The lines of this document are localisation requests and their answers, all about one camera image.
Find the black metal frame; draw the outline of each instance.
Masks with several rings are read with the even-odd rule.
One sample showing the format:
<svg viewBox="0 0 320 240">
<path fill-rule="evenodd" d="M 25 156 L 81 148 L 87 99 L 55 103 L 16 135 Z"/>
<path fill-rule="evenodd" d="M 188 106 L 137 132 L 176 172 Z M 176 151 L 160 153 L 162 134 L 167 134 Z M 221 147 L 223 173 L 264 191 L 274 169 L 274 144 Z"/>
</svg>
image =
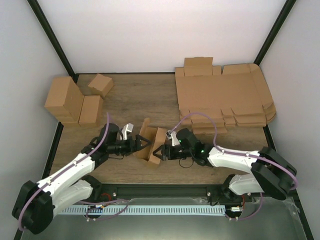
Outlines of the black metal frame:
<svg viewBox="0 0 320 240">
<path fill-rule="evenodd" d="M 47 18 L 45 14 L 43 13 L 39 3 L 37 0 L 27 0 L 30 4 L 32 10 L 34 11 L 34 14 L 36 15 L 38 21 L 40 22 L 43 30 L 45 31 L 47 37 L 49 38 L 50 42 L 52 43 L 52 46 L 54 47 L 56 53 L 58 54 L 62 64 L 64 65 L 66 71 L 68 74 L 72 77 L 74 82 L 78 81 L 79 74 L 76 74 L 57 37 L 55 36 L 55 33 L 53 32 L 52 28 L 50 27 L 49 22 L 47 21 Z M 276 21 L 274 22 L 267 38 L 265 39 L 256 59 L 254 60 L 254 63 L 257 65 L 260 65 L 262 62 L 264 56 L 268 52 L 269 47 L 271 46 L 272 42 L 274 41 L 277 33 L 279 32 L 281 26 L 285 22 L 288 14 L 290 13 L 292 7 L 294 6 L 296 0 L 286 0 L 284 6 L 282 7 Z M 127 73 L 114 73 L 114 74 L 174 74 L 174 72 L 127 72 Z M 268 143 L 268 146 L 276 149 L 275 144 L 273 142 L 270 130 L 268 125 L 263 128 L 264 134 L 266 137 L 266 141 Z M 42 178 L 46 178 L 50 175 L 50 170 L 56 155 L 56 151 L 59 145 L 60 137 L 63 131 L 63 126 L 59 122 L 54 139 L 52 142 L 52 146 L 49 152 L 49 156 L 44 168 L 44 172 L 42 175 Z M 182 184 L 182 185 L 167 185 L 167 184 L 157 184 L 157 185 L 149 185 L 149 184 L 108 184 L 104 186 L 108 189 L 114 189 L 114 191 L 118 192 L 118 196 L 122 195 L 122 197 L 134 197 L 139 195 L 140 197 L 174 197 L 174 196 L 180 196 L 180 197 L 207 197 L 208 189 L 212 188 L 214 185 L 197 185 L 197 184 Z M 313 240 L 313 236 L 308 224 L 308 221 L 306 219 L 303 207 L 300 203 L 299 196 L 297 194 L 297 191 L 292 191 L 290 193 L 290 196 L 293 197 L 295 205 L 300 209 L 300 219 L 303 224 L 303 229 L 305 231 L 305 234 L 307 236 L 308 240 Z M 14 237 L 15 240 L 21 239 L 22 232 L 19 230 L 16 232 L 16 235 Z"/>
</svg>

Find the white backdrop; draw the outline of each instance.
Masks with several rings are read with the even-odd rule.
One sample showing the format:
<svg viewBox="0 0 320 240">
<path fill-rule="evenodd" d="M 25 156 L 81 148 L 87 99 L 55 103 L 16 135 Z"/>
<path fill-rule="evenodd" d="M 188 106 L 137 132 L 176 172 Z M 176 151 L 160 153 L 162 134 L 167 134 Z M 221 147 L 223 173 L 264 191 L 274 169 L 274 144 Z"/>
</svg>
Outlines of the white backdrop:
<svg viewBox="0 0 320 240">
<path fill-rule="evenodd" d="M 58 121 L 44 108 L 51 80 L 66 70 L 27 1 L 0 1 L 0 239 L 22 184 L 44 171 Z"/>
<path fill-rule="evenodd" d="M 39 0 L 76 73 L 252 63 L 285 0 Z"/>
<path fill-rule="evenodd" d="M 278 152 L 297 168 L 297 189 L 314 239 L 320 239 L 320 1 L 297 1 L 261 63 L 277 117 Z"/>
</svg>

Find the robotic hand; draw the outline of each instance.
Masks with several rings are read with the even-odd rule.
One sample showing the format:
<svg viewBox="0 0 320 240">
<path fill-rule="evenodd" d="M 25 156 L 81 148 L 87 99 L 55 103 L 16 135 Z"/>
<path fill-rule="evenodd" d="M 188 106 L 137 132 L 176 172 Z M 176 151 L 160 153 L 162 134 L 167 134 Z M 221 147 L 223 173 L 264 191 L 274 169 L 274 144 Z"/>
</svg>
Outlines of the robotic hand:
<svg viewBox="0 0 320 240">
<path fill-rule="evenodd" d="M 200 166 L 246 172 L 245 175 L 229 175 L 223 183 L 219 194 L 229 200 L 249 193 L 265 193 L 285 200 L 297 175 L 297 170 L 269 147 L 260 151 L 239 151 L 203 144 L 187 128 L 177 133 L 168 131 L 167 138 L 171 144 L 163 144 L 153 152 L 163 161 L 191 157 Z"/>
<path fill-rule="evenodd" d="M 110 123 L 104 138 L 106 127 L 107 125 L 101 129 L 98 137 L 93 138 L 90 144 L 62 169 L 36 183 L 27 181 L 22 185 L 12 210 L 12 216 L 17 220 L 22 214 L 19 221 L 21 226 L 29 229 L 33 234 L 39 234 L 65 208 L 81 200 L 97 201 L 101 195 L 102 185 L 93 176 L 87 174 L 107 161 L 110 158 L 109 155 L 128 156 L 151 144 L 148 139 L 140 135 L 136 135 L 135 140 L 128 136 L 133 130 L 131 123 L 125 125 L 121 131 L 117 125 Z M 102 140 L 100 147 L 87 156 Z M 31 202 L 23 211 L 30 199 Z"/>
</svg>

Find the wooden tabletop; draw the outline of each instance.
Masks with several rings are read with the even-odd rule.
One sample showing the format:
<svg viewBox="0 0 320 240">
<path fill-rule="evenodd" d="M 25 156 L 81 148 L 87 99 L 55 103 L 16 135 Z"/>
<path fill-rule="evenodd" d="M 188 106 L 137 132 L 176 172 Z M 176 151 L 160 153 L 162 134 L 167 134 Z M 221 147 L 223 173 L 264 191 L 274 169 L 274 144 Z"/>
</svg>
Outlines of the wooden tabletop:
<svg viewBox="0 0 320 240">
<path fill-rule="evenodd" d="M 88 83 L 94 74 L 81 74 L 77 85 L 85 95 L 91 95 Z M 99 135 L 107 121 L 107 112 L 114 123 L 122 127 L 134 124 L 132 135 L 138 134 L 144 118 L 151 118 L 151 126 L 172 129 L 180 120 L 174 74 L 106 74 L 113 78 L 114 87 L 103 102 L 103 121 L 100 127 L 64 128 L 53 161 L 51 174 L 69 163 Z M 218 135 L 217 144 L 229 149 L 260 150 L 267 146 L 262 127 L 228 128 L 228 133 Z M 212 136 L 200 136 L 211 142 Z M 188 166 L 191 159 L 182 160 Z M 133 155 L 122 160 L 109 159 L 91 175 L 102 183 L 114 184 L 221 184 L 229 174 L 239 171 L 225 167 L 203 167 L 196 163 L 191 168 L 182 168 L 177 160 L 162 161 L 157 169 L 150 169 Z"/>
</svg>

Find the large cardboard box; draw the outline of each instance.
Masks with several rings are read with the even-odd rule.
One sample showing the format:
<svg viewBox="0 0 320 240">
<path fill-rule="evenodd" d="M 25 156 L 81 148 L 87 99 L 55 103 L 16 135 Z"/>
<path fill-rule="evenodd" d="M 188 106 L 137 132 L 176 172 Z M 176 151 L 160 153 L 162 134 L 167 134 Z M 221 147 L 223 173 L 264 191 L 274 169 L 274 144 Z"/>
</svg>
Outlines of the large cardboard box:
<svg viewBox="0 0 320 240">
<path fill-rule="evenodd" d="M 60 122 L 78 122 L 84 95 L 70 76 L 56 77 L 44 107 Z"/>
<path fill-rule="evenodd" d="M 93 94 L 100 95 L 102 98 L 107 95 L 107 93 L 112 89 L 113 86 L 114 81 L 111 77 L 103 76 L 99 73 L 95 75 L 93 80 L 88 85 Z"/>
<path fill-rule="evenodd" d="M 79 125 L 98 127 L 102 118 L 103 99 L 99 95 L 84 96 Z"/>
<path fill-rule="evenodd" d="M 180 119 L 192 112 L 205 113 L 222 132 L 224 126 L 265 126 L 274 119 L 276 107 L 259 66 L 225 65 L 222 71 L 212 62 L 212 57 L 185 58 L 184 67 L 175 69 Z M 202 128 L 200 132 L 210 125 L 200 115 L 185 123 Z"/>
<path fill-rule="evenodd" d="M 152 144 L 140 151 L 133 153 L 133 155 L 136 158 L 142 160 L 142 162 L 146 164 L 148 167 L 157 168 L 161 160 L 154 156 L 153 152 L 162 144 L 165 144 L 167 130 L 160 127 L 150 127 L 150 122 L 150 118 L 147 117 L 146 119 L 144 119 L 139 134 L 142 137 L 151 141 Z"/>
</svg>

